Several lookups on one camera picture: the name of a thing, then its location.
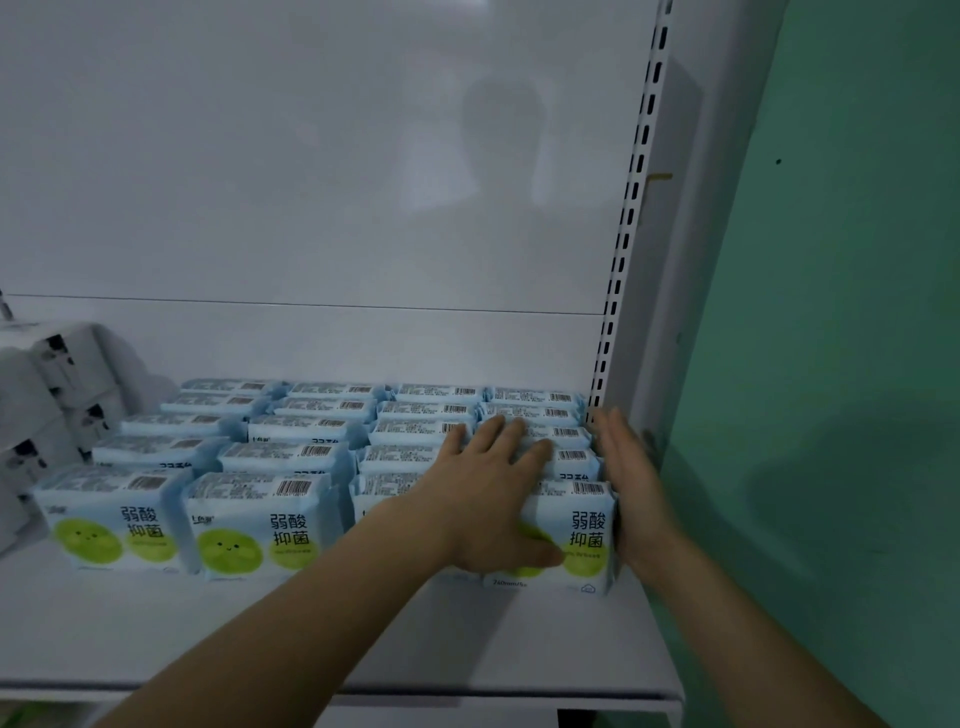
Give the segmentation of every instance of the white back panel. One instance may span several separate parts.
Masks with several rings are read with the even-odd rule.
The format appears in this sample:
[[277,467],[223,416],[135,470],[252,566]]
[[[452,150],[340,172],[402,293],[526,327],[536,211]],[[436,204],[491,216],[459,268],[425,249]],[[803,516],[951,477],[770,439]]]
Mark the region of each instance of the white back panel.
[[10,296],[24,321],[103,325],[128,404],[192,376],[508,384],[586,392],[601,316]]
[[656,10],[10,0],[0,287],[601,313]]

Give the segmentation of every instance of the left hand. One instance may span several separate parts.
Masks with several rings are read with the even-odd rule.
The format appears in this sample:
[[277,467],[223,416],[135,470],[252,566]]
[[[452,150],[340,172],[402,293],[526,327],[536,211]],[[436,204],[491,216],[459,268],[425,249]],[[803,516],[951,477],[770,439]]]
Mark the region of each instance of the left hand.
[[503,417],[487,420],[460,452],[464,431],[449,432],[433,467],[391,500],[423,528],[439,529],[443,566],[475,573],[559,566],[559,548],[518,528],[520,508],[540,481],[553,444],[540,440],[512,464],[526,431],[522,420],[506,427]]

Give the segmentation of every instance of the forearm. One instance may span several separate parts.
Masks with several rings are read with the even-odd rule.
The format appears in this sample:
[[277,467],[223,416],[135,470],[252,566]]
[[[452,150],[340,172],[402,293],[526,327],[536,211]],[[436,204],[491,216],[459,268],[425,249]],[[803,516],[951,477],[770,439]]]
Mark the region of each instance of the forearm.
[[737,728],[885,725],[686,539],[656,581]]
[[313,725],[396,613],[443,565],[429,533],[408,522],[396,501],[374,509],[308,569],[184,654],[98,728]]

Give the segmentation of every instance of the right hand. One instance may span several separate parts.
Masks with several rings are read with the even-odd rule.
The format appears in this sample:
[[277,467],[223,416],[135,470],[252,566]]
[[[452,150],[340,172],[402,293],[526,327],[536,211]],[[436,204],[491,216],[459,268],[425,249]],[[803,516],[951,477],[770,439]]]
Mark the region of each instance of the right hand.
[[616,407],[593,410],[600,454],[620,501],[617,552],[640,581],[659,589],[669,561],[685,536],[667,501],[660,476],[636,433]]

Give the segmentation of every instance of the hand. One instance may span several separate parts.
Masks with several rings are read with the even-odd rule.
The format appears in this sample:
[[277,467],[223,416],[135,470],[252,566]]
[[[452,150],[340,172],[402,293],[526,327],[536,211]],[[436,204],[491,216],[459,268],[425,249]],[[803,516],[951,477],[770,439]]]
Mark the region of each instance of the hand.
[[564,561],[559,548],[523,536],[517,526],[553,444],[540,440],[511,464],[526,425],[503,423],[503,417],[484,422],[463,452],[465,428],[453,429],[433,467],[406,495],[391,498],[425,527],[441,529],[442,566],[490,573]]
[[675,547],[684,533],[670,508],[663,484],[640,439],[619,409],[593,410],[600,454],[619,496],[617,552],[640,581],[654,589],[663,583]]

